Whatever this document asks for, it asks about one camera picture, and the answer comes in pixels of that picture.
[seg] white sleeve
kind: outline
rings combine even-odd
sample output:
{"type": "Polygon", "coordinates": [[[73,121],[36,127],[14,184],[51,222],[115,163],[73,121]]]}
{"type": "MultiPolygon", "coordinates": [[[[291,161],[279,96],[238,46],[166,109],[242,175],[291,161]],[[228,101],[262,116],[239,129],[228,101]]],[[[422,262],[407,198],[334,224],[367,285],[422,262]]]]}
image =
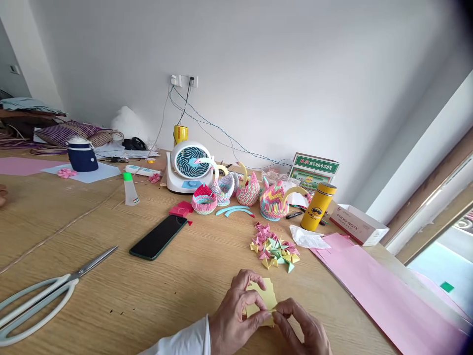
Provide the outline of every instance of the white sleeve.
{"type": "Polygon", "coordinates": [[[162,338],[155,345],[138,355],[210,355],[208,315],[180,332],[162,338]]]}

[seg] cardboard box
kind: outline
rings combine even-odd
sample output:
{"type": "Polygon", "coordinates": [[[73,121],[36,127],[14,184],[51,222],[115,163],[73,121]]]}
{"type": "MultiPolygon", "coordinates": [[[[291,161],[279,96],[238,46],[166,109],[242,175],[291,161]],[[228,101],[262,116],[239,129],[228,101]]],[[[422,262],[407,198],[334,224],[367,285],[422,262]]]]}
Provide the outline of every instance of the cardboard box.
{"type": "Polygon", "coordinates": [[[296,153],[289,176],[299,180],[300,187],[313,193],[320,182],[332,183],[339,166],[335,160],[296,153]]]}
{"type": "Polygon", "coordinates": [[[389,228],[351,205],[338,205],[330,219],[364,247],[374,246],[389,228]]]}

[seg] glue bottle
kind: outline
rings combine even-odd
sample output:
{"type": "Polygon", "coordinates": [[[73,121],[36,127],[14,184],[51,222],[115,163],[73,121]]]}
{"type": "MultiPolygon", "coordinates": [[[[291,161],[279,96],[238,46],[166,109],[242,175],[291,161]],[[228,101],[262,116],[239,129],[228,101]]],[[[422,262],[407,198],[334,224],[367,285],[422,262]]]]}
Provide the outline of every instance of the glue bottle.
{"type": "Polygon", "coordinates": [[[304,217],[302,217],[301,227],[308,231],[314,232],[324,216],[327,207],[335,195],[337,188],[326,182],[321,182],[317,186],[314,197],[305,210],[304,217]]]}
{"type": "Polygon", "coordinates": [[[125,205],[137,205],[139,203],[139,198],[136,193],[135,184],[133,184],[132,174],[123,173],[123,181],[125,182],[125,205]]]}

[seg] wooden table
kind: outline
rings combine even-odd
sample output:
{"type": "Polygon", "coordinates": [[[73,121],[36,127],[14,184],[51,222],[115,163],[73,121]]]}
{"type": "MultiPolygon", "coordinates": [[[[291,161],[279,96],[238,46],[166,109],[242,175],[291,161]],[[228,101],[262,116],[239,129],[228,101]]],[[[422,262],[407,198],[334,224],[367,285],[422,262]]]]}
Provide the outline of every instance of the wooden table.
{"type": "MultiPolygon", "coordinates": [[[[34,158],[24,151],[0,152],[0,157],[12,155],[34,158]]],[[[164,163],[162,156],[156,166],[161,168],[164,163]]],[[[137,180],[146,178],[136,176],[137,180]]],[[[40,173],[27,177],[0,175],[0,184],[6,184],[9,192],[9,202],[0,211],[0,266],[4,266],[103,201],[123,185],[123,180],[114,177],[84,184],[40,173]]],[[[212,314],[232,277],[242,268],[271,277],[278,300],[293,297],[320,319],[334,354],[396,353],[309,250],[299,248],[301,260],[291,274],[285,267],[263,267],[248,247],[256,233],[253,225],[267,222],[257,205],[251,208],[256,219],[245,213],[234,213],[229,218],[190,214],[192,226],[184,227],[155,261],[129,255],[129,248],[163,220],[172,206],[191,200],[190,196],[170,193],[159,184],[143,182],[135,186],[139,205],[121,204],[114,208],[124,198],[121,188],[99,209],[0,275],[3,300],[39,281],[75,272],[103,251],[120,246],[81,278],[72,298],[47,325],[25,340],[2,348],[2,354],[136,354],[206,313],[212,314]]],[[[289,225],[298,224],[301,218],[270,222],[271,231],[291,240],[289,225]]],[[[338,229],[331,224],[318,231],[330,233],[338,229]]],[[[453,310],[381,245],[366,251],[446,318],[462,324],[453,310]]],[[[278,332],[277,327],[259,329],[239,354],[284,353],[286,348],[278,332]]]]}

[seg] scissor blade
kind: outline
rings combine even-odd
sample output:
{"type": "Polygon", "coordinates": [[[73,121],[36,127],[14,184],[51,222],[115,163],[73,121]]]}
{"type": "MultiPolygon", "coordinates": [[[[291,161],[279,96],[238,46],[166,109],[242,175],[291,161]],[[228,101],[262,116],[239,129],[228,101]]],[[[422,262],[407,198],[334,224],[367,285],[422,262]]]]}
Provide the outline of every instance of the scissor blade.
{"type": "Polygon", "coordinates": [[[99,265],[102,261],[104,261],[105,259],[107,259],[114,251],[116,251],[118,249],[118,246],[116,247],[113,247],[109,250],[107,250],[105,253],[103,253],[102,255],[96,257],[94,260],[92,260],[91,262],[85,264],[84,266],[82,266],[82,268],[77,271],[77,273],[75,274],[75,276],[77,276],[78,278],[84,276],[85,274],[87,274],[90,270],[92,270],[93,268],[95,268],[97,265],[99,265]]]}

